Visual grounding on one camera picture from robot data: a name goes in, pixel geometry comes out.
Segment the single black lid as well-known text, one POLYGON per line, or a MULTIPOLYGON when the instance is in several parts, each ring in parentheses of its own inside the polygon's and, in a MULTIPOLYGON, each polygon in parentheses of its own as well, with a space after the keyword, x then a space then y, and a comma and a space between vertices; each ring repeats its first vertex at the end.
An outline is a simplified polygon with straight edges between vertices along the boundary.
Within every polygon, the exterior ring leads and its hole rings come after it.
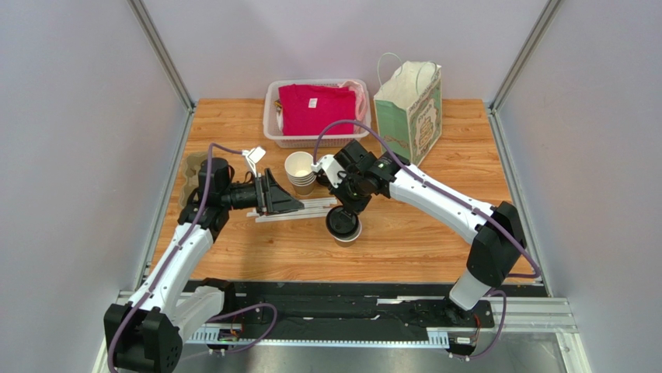
POLYGON ((333 207, 328 212, 325 223, 331 235, 352 235, 362 229, 358 215, 347 211, 343 206, 333 207))

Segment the single paper cup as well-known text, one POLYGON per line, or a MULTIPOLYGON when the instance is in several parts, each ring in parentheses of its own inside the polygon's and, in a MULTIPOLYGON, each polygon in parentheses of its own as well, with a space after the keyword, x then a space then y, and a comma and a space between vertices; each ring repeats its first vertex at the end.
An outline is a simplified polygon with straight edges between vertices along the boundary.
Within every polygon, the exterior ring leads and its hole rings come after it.
POLYGON ((332 234, 332 237, 338 246, 349 247, 352 246, 358 240, 360 235, 361 235, 361 230, 357 230, 352 235, 332 234))

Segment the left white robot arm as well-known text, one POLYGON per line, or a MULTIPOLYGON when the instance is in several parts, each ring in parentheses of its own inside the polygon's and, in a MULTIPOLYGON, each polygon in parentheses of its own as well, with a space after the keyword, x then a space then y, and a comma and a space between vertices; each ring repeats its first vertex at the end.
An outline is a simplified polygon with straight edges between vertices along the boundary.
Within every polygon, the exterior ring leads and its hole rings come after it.
POLYGON ((111 372, 174 371, 184 343, 224 310, 225 297, 234 289, 227 281, 213 280, 187 300, 179 298, 231 211, 249 209, 272 215, 304 208, 269 169, 244 183, 233 178, 234 169, 226 159, 213 157, 201 163, 200 185, 181 211, 163 257, 125 304, 112 304, 106 310, 103 324, 111 372))

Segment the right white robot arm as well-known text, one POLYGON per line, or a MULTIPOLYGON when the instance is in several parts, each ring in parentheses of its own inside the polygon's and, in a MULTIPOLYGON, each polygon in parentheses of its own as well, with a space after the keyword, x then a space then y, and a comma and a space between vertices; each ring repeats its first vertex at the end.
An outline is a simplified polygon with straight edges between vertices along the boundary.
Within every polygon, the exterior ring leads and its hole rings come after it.
POLYGON ((449 292, 464 311, 498 288, 526 250, 517 208, 468 197, 428 176, 392 151, 376 157, 352 141, 335 155, 324 155, 312 168, 328 178, 329 190, 348 214, 359 215, 374 195, 403 202, 453 229, 468 244, 463 274, 449 292))

